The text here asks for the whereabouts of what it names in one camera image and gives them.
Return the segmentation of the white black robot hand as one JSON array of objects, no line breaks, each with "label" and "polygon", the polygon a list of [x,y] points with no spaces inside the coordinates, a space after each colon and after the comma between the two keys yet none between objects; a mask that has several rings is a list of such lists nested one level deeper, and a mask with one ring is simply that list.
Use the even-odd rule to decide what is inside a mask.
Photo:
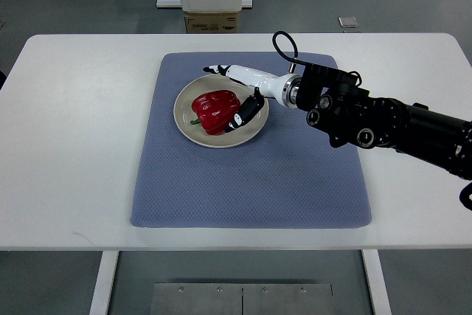
[{"label": "white black robot hand", "polygon": [[296,95],[301,77],[294,73],[295,68],[296,65],[291,64],[289,72],[278,77],[268,72],[238,65],[204,67],[205,72],[226,76],[236,83],[254,89],[253,95],[241,104],[225,128],[225,132],[229,133],[248,124],[263,108],[266,98],[275,98],[280,105],[296,108]]}]

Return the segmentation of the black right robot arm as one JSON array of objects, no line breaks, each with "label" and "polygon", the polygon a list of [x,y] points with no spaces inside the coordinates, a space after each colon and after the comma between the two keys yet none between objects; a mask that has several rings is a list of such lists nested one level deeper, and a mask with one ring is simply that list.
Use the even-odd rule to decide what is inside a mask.
[{"label": "black right robot arm", "polygon": [[388,97],[371,97],[358,72],[345,72],[277,53],[293,72],[304,71],[297,84],[284,89],[288,102],[306,112],[306,122],[329,136],[330,145],[347,143],[363,149],[392,148],[471,180],[471,123],[406,105]]}]

